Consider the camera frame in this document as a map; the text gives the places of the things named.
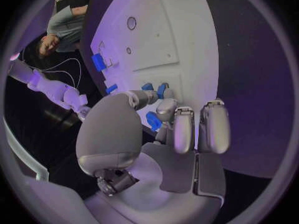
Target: gray t-shirt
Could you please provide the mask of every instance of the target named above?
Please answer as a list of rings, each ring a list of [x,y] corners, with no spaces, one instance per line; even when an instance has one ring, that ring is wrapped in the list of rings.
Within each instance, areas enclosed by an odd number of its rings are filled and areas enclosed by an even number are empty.
[[[47,33],[54,33],[60,39],[57,52],[75,51],[75,42],[81,37],[84,15],[74,16],[70,6],[56,13],[49,21]]]

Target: blue clip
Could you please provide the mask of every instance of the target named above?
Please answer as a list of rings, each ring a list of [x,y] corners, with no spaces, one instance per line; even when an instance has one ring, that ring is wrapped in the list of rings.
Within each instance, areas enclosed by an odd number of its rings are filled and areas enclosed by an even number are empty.
[[[106,89],[106,93],[107,94],[110,94],[113,90],[116,90],[117,89],[117,85],[114,84],[112,86],[110,86],[109,88]]]
[[[93,55],[92,57],[93,63],[97,69],[97,71],[102,71],[106,69],[106,65],[100,53]]]
[[[159,99],[164,99],[164,91],[169,88],[169,85],[168,83],[163,83],[162,85],[160,85],[158,87],[158,90],[157,90],[157,95],[159,97]]]
[[[143,91],[153,91],[153,86],[151,83],[146,83],[141,87]]]
[[[161,127],[162,122],[157,117],[156,113],[150,111],[147,113],[146,117],[149,125],[151,126],[152,131],[156,131],[158,128]]]

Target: humanoid robot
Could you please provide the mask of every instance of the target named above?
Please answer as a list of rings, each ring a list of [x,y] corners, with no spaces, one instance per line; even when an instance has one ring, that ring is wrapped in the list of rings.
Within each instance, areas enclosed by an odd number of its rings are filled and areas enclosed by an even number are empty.
[[[8,74],[44,93],[82,120],[77,137],[79,166],[97,178],[102,198],[134,223],[211,223],[224,203],[225,177],[219,154],[230,145],[228,112],[220,99],[200,112],[195,148],[194,111],[180,106],[167,84],[162,96],[144,89],[108,95],[94,107],[86,95],[60,81],[50,81],[14,60]],[[142,144],[137,110],[162,102],[147,115],[159,128],[155,142]]]

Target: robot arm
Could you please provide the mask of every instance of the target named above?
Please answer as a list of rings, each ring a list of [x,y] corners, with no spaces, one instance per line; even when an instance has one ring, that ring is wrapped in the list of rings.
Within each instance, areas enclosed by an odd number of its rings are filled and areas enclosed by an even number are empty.
[[[64,109],[72,109],[81,120],[84,120],[90,109],[85,106],[88,103],[86,95],[80,95],[76,88],[61,81],[47,79],[40,71],[32,70],[20,60],[11,62],[8,75],[27,84],[31,90],[44,93],[53,103]]]

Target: man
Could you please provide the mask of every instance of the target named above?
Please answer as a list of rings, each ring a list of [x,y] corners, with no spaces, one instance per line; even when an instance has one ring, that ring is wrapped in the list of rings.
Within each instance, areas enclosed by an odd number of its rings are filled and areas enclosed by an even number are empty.
[[[48,24],[47,35],[37,45],[39,58],[49,56],[54,51],[70,52],[79,49],[87,5],[67,6],[56,13]]]

